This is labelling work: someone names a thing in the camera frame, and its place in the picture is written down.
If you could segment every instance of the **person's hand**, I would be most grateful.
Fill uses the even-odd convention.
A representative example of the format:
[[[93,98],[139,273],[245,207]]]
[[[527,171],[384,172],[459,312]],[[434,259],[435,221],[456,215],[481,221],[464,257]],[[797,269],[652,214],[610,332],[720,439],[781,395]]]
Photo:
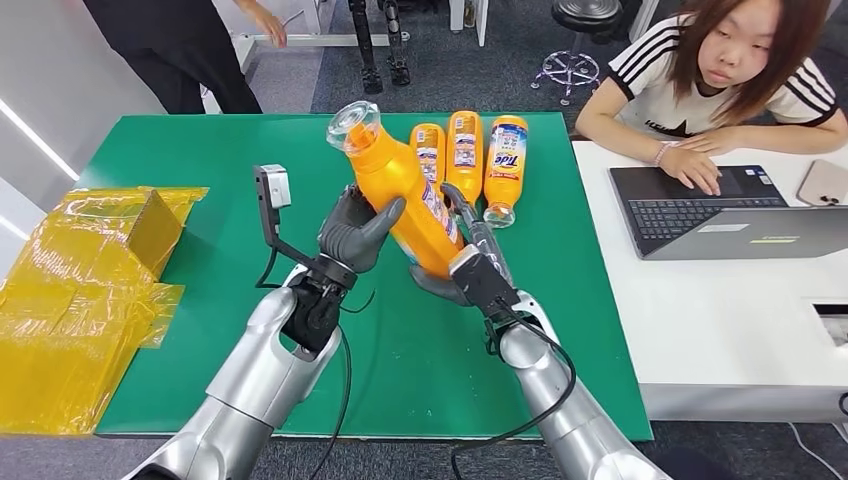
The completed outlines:
[[[683,148],[669,148],[660,159],[659,167],[670,177],[694,189],[697,185],[707,195],[721,195],[718,177],[721,175],[705,153]]]
[[[742,137],[743,133],[739,127],[724,127],[687,138],[676,146],[710,156],[722,155],[742,147]]]
[[[271,43],[277,48],[286,46],[286,27],[280,22],[280,19],[268,11],[267,8],[251,1],[238,1],[241,10],[249,16],[260,30],[265,32],[270,38]]]

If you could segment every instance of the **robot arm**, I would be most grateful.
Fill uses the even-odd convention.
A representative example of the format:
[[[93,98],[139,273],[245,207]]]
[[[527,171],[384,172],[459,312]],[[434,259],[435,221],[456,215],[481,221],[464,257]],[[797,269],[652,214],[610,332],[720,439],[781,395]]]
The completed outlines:
[[[425,290],[480,309],[489,338],[515,373],[531,415],[547,413],[538,427],[563,476],[569,480],[671,480],[624,437],[574,377],[570,360],[556,354],[552,344],[558,346],[559,340],[545,311],[529,293],[513,287],[491,229],[458,190],[443,184],[442,191],[461,215],[471,242],[451,263],[450,284],[428,279],[415,269],[413,278]]]
[[[256,167],[255,174],[266,243],[299,265],[256,306],[200,408],[125,480],[247,479],[274,429],[309,396],[338,349],[341,301],[356,274],[374,266],[405,205],[397,199],[376,214],[349,187],[322,226],[321,253],[310,258],[278,236],[278,210],[290,203],[285,170]],[[294,349],[282,345],[281,335],[294,340]]]

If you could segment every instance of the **tide bottle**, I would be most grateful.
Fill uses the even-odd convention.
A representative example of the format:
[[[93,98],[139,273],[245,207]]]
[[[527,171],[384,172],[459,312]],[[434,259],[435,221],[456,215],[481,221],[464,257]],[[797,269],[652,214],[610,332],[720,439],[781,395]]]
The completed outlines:
[[[441,186],[445,180],[445,131],[435,123],[416,125],[409,134],[409,146],[418,158],[421,173],[442,197]]]
[[[341,109],[327,127],[327,141],[350,159],[356,183],[375,210],[398,196],[406,199],[392,236],[414,263],[449,278],[448,265],[464,246],[462,235],[421,173],[415,152],[383,129],[377,105],[358,101]]]
[[[492,124],[489,158],[483,190],[488,207],[483,220],[492,228],[515,223],[515,202],[524,183],[527,157],[527,122],[514,115],[502,115]]]
[[[483,122],[475,112],[459,111],[448,124],[445,181],[474,205],[483,188]]]

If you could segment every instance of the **laptop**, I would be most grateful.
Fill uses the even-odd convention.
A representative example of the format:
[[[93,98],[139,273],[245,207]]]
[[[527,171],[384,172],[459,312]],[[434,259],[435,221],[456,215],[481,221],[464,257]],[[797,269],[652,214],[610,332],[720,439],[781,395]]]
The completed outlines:
[[[848,207],[789,207],[759,165],[719,167],[721,196],[659,168],[612,168],[644,260],[812,258],[848,248]]]

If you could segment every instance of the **black cable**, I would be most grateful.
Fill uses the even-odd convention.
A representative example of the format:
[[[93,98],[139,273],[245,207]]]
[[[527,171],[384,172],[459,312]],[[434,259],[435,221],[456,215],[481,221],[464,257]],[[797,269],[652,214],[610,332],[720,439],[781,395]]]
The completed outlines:
[[[533,417],[527,423],[525,423],[525,424],[523,424],[523,425],[521,425],[517,428],[514,428],[514,429],[512,429],[512,430],[510,430],[510,431],[508,431],[504,434],[498,435],[497,437],[492,437],[488,440],[484,440],[482,442],[474,443],[474,444],[470,444],[470,445],[460,445],[460,446],[454,448],[451,451],[451,468],[453,469],[453,474],[454,474],[454,476],[456,477],[457,480],[462,480],[462,474],[459,473],[459,467],[456,464],[456,455],[458,453],[466,451],[466,450],[472,450],[472,449],[475,449],[475,448],[488,447],[490,445],[494,445],[496,443],[502,442],[502,441],[504,441],[504,440],[506,440],[510,437],[514,437],[516,435],[519,435],[519,434],[521,434],[521,433],[523,433],[527,430],[530,430],[531,428],[533,428],[536,425],[538,425],[539,423],[541,423],[544,419],[548,418],[557,409],[559,409],[559,407],[561,407],[562,404],[565,403],[566,400],[568,400],[568,397],[571,396],[571,392],[574,391],[574,387],[577,385],[577,369],[574,368],[574,362],[571,361],[571,357],[568,356],[568,353],[566,353],[565,350],[558,343],[553,341],[551,339],[551,337],[545,335],[545,333],[541,329],[539,329],[535,325],[531,325],[526,320],[521,318],[521,316],[518,315],[512,309],[512,307],[510,307],[505,301],[503,301],[503,299],[498,298],[497,301],[498,301],[498,303],[500,303],[504,307],[504,309],[509,313],[509,315],[516,322],[520,323],[524,328],[529,329],[537,337],[541,338],[542,340],[545,341],[545,343],[550,345],[551,348],[553,348],[555,352],[560,354],[562,359],[565,361],[566,365],[568,365],[568,368],[571,370],[571,378],[568,379],[568,385],[565,387],[565,390],[562,392],[562,395],[560,395],[559,399],[557,399],[557,401],[554,402],[553,405],[548,407],[547,410],[540,413],[539,415],[536,415],[535,417]]]
[[[848,407],[845,406],[845,400],[848,400],[848,392],[843,393],[842,396],[839,397],[839,410],[848,417]]]
[[[314,480],[318,475],[318,472],[321,470],[321,467],[324,466],[324,463],[330,457],[330,452],[333,450],[333,446],[336,444],[336,439],[339,437],[339,431],[342,429],[342,423],[344,423],[344,416],[347,413],[347,405],[350,403],[350,381],[353,376],[353,369],[351,368],[350,361],[350,344],[347,343],[347,335],[344,334],[344,330],[342,330],[341,325],[339,325],[339,332],[342,334],[342,346],[345,351],[345,383],[344,383],[344,393],[342,394],[342,406],[339,410],[339,419],[336,421],[336,429],[333,430],[333,436],[330,437],[330,443],[327,444],[327,448],[324,450],[324,454],[321,455],[321,460],[318,462],[318,465],[315,465],[315,469],[312,470],[312,475],[309,476],[309,480]]]
[[[265,280],[268,279],[268,275],[271,274],[271,270],[274,269],[274,263],[277,262],[277,249],[271,248],[271,256],[268,257],[268,263],[265,265],[265,271],[262,272],[262,276],[259,277],[259,280],[256,281],[256,288],[280,288],[282,285],[278,283],[265,283]]]
[[[347,313],[362,313],[363,310],[368,308],[368,305],[371,305],[371,302],[374,300],[374,295],[376,295],[376,294],[377,294],[377,290],[371,290],[371,296],[368,297],[368,301],[365,302],[365,305],[357,308],[356,310],[349,310],[347,308],[344,308],[341,305],[339,305],[339,308],[342,309],[343,311],[347,312]]]

